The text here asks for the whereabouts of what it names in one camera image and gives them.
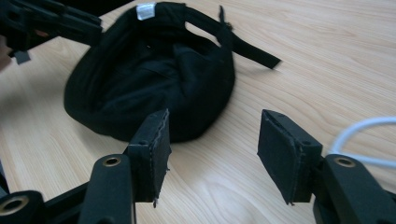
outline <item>wooden table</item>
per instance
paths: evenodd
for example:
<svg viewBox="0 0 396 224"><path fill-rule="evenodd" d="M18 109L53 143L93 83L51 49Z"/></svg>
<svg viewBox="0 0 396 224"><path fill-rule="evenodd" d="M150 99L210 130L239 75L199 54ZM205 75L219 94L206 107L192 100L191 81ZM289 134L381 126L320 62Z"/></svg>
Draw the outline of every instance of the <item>wooden table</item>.
<svg viewBox="0 0 396 224"><path fill-rule="evenodd" d="M108 13L108 27L122 11ZM283 60L266 69L238 55L233 96L201 138L173 144L159 206L137 205L139 223L314 223L312 203L286 206L257 153L261 112L289 116L327 150L349 125L396 115L394 1L186 1ZM62 38L0 74L0 159L11 191L45 200L89 180L99 158L126 143L93 133L63 107L64 85L88 47ZM375 127L345 150L396 160L396 129ZM396 192L396 171L367 166Z"/></svg>

